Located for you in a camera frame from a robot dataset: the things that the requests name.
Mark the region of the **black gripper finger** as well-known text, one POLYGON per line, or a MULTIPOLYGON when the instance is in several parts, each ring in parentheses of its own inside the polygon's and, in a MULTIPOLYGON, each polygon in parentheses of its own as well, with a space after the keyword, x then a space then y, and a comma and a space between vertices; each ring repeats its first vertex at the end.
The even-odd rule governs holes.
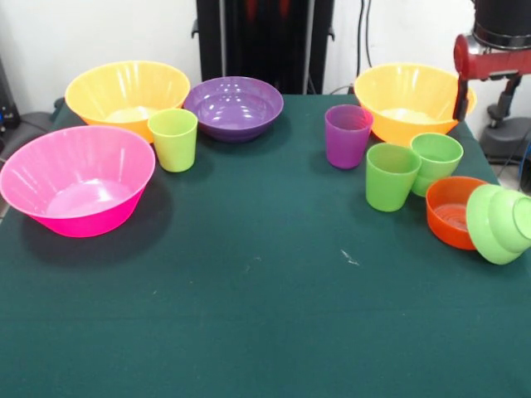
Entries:
POLYGON ((462 122, 467 114, 468 100, 468 80, 461 75, 457 81, 457 95, 455 99, 454 120, 462 122))
POLYGON ((504 91, 499 96, 498 101, 498 116, 499 117, 508 117, 510 107, 514 98, 515 91, 520 85, 522 80, 521 76, 512 76, 508 79, 507 84, 504 88, 504 91))

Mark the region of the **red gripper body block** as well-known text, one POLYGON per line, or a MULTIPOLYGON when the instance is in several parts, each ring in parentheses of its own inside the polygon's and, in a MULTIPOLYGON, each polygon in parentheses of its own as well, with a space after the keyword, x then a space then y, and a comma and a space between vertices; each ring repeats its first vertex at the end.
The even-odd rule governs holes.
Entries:
POLYGON ((453 50, 460 80, 494 80, 530 74, 530 49, 498 50, 482 46, 472 35, 459 35, 453 50))

